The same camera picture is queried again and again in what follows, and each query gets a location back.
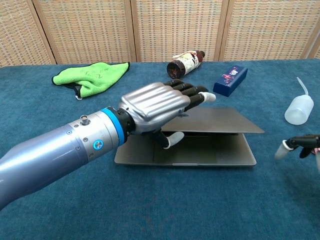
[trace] green towel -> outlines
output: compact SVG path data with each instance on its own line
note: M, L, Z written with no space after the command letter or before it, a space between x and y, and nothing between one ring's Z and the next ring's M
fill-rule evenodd
M107 64L96 62L87 66L70 67L52 78L52 83L75 91L82 98L102 93L115 84L130 68L129 62Z

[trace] robotic arm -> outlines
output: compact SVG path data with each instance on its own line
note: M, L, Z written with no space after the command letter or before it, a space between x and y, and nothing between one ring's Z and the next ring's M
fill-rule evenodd
M320 134L307 134L303 136L294 136L288 140L283 140L274 157L278 160L283 159L289 152L302 147L300 158L306 158L313 149L320 148ZM315 153L317 168L320 171L320 152Z
M62 127L22 142L0 159L0 211L94 159L145 135L168 149L182 132L165 136L163 125L216 96L203 86L174 79L155 82L121 97L118 109L103 108Z

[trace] white squeeze bottle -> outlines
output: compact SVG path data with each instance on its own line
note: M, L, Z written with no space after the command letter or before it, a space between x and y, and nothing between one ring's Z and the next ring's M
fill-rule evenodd
M309 96L306 86L299 77L297 79L305 94L295 97L284 113L285 120L293 125L304 124L314 108L314 101Z

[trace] laptop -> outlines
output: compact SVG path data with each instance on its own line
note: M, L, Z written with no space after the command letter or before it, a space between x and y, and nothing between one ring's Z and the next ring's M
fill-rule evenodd
M232 107L195 107L162 127L165 135L184 138L163 149L146 136L130 135L114 162L145 166L255 166L245 134L264 131Z

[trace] bottle label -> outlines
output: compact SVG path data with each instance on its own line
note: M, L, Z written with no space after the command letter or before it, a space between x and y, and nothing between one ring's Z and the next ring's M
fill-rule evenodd
M193 69L196 69L200 65L196 51L188 51L188 52L185 52L185 53L183 53L177 57L173 57L173 58L175 58L176 60L179 60L180 62L183 63L183 65L185 67L185 74L184 75L191 72Z

